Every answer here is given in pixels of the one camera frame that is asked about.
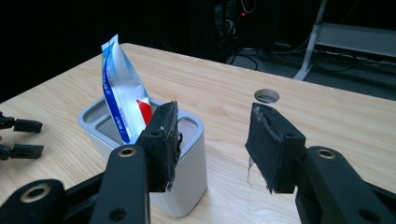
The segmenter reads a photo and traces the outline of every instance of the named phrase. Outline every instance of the packet crimped end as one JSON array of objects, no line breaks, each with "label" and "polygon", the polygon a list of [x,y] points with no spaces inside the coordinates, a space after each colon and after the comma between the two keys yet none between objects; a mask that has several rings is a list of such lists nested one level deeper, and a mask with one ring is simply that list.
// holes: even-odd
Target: packet crimped end
[{"label": "packet crimped end", "polygon": [[123,144],[134,144],[152,116],[149,95],[120,47],[118,35],[102,45],[103,91]]}]

